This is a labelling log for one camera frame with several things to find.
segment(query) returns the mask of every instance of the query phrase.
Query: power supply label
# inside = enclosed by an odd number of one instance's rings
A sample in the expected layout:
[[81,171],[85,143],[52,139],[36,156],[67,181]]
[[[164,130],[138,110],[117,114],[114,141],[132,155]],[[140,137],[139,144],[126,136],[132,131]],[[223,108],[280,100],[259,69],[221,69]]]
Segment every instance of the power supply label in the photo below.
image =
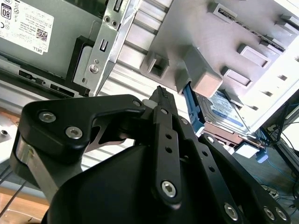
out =
[[48,52],[54,17],[19,0],[0,3],[0,37],[40,55]]

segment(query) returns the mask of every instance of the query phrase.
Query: hard drive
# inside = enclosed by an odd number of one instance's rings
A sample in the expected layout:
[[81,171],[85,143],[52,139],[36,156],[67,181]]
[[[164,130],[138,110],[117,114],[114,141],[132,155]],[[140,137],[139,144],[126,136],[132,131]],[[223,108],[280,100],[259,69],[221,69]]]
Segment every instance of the hard drive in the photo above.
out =
[[245,121],[238,113],[237,107],[230,103],[223,93],[217,91],[211,98],[197,94],[197,99],[207,123],[243,136],[251,134]]

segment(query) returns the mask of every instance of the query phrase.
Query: blue hard drive label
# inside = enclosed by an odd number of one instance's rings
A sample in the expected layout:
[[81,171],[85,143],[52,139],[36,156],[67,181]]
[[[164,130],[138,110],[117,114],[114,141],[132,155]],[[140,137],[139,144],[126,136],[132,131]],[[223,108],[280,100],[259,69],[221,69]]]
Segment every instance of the blue hard drive label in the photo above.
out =
[[226,99],[225,95],[221,92],[216,92],[211,98],[210,101],[212,102],[212,112],[229,121],[235,125],[240,127],[244,127],[244,124],[238,115],[237,111],[232,107],[230,102]]

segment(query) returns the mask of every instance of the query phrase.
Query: screw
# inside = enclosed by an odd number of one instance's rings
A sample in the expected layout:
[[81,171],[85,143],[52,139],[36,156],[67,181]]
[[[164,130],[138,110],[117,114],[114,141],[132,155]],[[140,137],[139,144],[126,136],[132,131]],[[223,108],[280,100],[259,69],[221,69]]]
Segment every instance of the screw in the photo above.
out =
[[165,114],[168,114],[167,110],[161,109],[161,111]]
[[279,208],[276,208],[276,212],[277,214],[283,219],[283,220],[287,220],[285,214],[282,212],[282,210],[280,210]]
[[238,220],[238,213],[235,211],[235,209],[228,203],[224,204],[224,209],[226,214],[228,214],[228,216],[233,219],[234,221]]
[[80,139],[83,135],[81,129],[78,127],[68,127],[65,134],[71,139]]
[[267,208],[264,207],[264,212],[267,214],[267,216],[271,219],[271,220],[275,220],[275,216],[273,215],[273,213]]
[[38,117],[41,121],[46,123],[52,123],[56,120],[56,116],[53,113],[47,111],[41,112]]
[[209,142],[214,143],[214,139],[212,137],[208,136],[207,139],[209,140]]
[[133,100],[133,104],[135,104],[136,106],[141,106],[141,104],[136,100]]
[[188,124],[188,121],[187,121],[185,118],[182,118],[181,120],[182,120],[182,122],[183,122],[185,125]]
[[162,190],[168,197],[174,197],[176,195],[176,188],[169,181],[162,182]]
[[99,72],[99,68],[95,64],[92,64],[91,66],[89,66],[89,70],[93,74],[97,74]]

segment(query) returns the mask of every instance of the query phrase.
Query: qr code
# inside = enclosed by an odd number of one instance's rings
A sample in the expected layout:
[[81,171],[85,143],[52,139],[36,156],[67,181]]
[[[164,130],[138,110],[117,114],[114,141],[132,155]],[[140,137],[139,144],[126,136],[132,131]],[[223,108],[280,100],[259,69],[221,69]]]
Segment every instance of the qr code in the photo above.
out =
[[47,38],[48,38],[48,33],[46,31],[43,31],[42,29],[37,29],[36,37],[37,37],[37,39],[40,39],[40,40],[46,42]]

